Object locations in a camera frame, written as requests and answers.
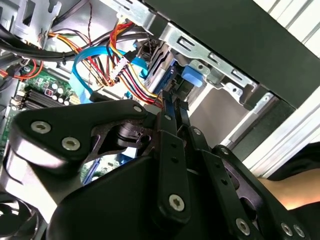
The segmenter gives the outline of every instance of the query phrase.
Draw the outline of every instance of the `silver bolt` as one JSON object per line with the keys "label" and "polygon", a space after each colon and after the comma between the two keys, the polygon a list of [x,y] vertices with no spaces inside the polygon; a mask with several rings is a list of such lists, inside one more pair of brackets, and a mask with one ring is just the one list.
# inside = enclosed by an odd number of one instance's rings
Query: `silver bolt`
{"label": "silver bolt", "polygon": [[80,148],[80,142],[74,137],[66,137],[62,140],[62,147],[68,151],[77,151]]}
{"label": "silver bolt", "polygon": [[293,225],[293,228],[300,237],[304,238],[306,236],[304,231],[302,231],[298,225]]}
{"label": "silver bolt", "polygon": [[34,121],[31,123],[31,129],[38,134],[47,134],[51,131],[51,126],[45,121]]}
{"label": "silver bolt", "polygon": [[235,224],[238,227],[238,229],[246,236],[250,235],[250,228],[248,226],[248,224],[245,222],[245,220],[241,219],[241,218],[237,218],[235,220]]}
{"label": "silver bolt", "polygon": [[23,70],[29,73],[31,71],[31,68],[29,66],[24,66]]}
{"label": "silver bolt", "polygon": [[197,128],[194,128],[193,131],[197,134],[197,135],[201,135],[201,131]]}
{"label": "silver bolt", "polygon": [[178,212],[182,212],[185,209],[185,202],[180,196],[176,194],[170,195],[169,204],[174,210]]}
{"label": "silver bolt", "polygon": [[134,106],[133,108],[134,108],[134,110],[136,110],[139,113],[142,112],[142,109],[140,107],[138,107],[138,106]]}
{"label": "silver bolt", "polygon": [[225,154],[225,155],[229,155],[229,152],[226,148],[222,147],[221,151]]}
{"label": "silver bolt", "polygon": [[172,118],[169,116],[169,115],[164,115],[164,117],[166,118],[166,119],[168,119],[168,120],[171,120]]}
{"label": "silver bolt", "polygon": [[290,237],[293,236],[293,233],[292,233],[290,227],[289,227],[287,224],[281,223],[281,227],[282,227],[282,230],[283,230],[288,236],[290,236]]}

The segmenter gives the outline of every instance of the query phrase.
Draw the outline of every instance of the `black wire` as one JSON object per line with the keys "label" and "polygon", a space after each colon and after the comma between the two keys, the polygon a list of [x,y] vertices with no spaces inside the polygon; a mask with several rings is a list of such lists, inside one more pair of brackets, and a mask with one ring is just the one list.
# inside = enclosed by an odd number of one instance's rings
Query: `black wire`
{"label": "black wire", "polygon": [[86,3],[88,3],[88,0],[80,0],[75,5],[73,5],[68,11],[66,11],[61,16],[58,16],[52,23],[52,27],[55,27],[59,23],[63,22],[67,18],[69,18],[71,15],[73,15],[75,12],[77,12],[80,8],[82,8]]}
{"label": "black wire", "polygon": [[13,35],[11,32],[9,32],[1,24],[0,24],[0,39],[2,41],[4,41],[5,43],[10,44],[16,48],[29,49],[29,50],[33,49],[33,47],[20,41],[19,38],[17,38],[15,35]]}
{"label": "black wire", "polygon": [[[110,37],[111,32],[105,33],[103,36],[107,36],[108,39]],[[147,33],[134,33],[130,35],[120,35],[117,37],[117,43],[124,42],[124,41],[129,41],[129,40],[134,40],[134,39],[146,39],[148,38]],[[100,45],[100,42],[98,41],[92,41],[92,45]],[[89,48],[90,45],[87,44],[83,49]],[[39,61],[46,61],[46,62],[66,62],[66,61],[73,61],[75,59],[75,53],[70,51],[70,52],[55,52],[55,51],[46,51],[42,49],[20,49],[11,45],[8,45],[4,41],[0,39],[0,49],[3,49],[5,51],[12,52],[14,54],[17,54],[22,57],[34,59],[34,60],[39,60]]]}

